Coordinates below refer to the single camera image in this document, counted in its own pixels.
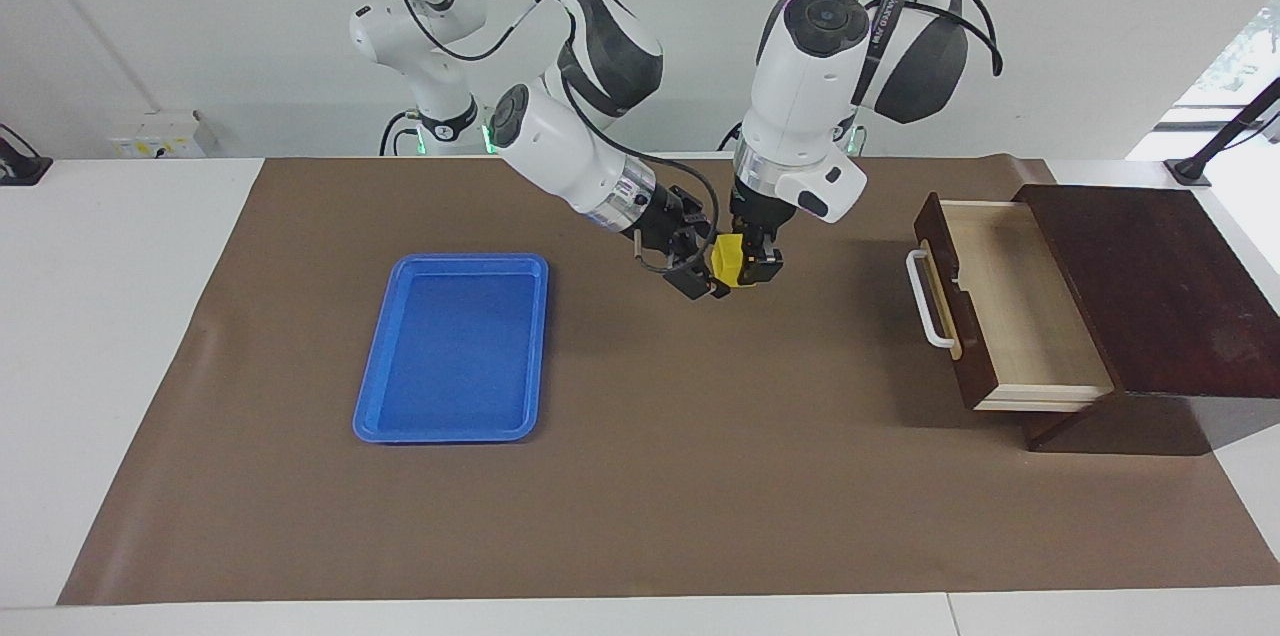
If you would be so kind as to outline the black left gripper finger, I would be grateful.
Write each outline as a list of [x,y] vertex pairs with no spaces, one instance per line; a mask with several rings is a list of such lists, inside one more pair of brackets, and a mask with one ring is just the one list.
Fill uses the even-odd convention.
[[781,250],[769,234],[745,235],[745,285],[771,282],[783,267]]

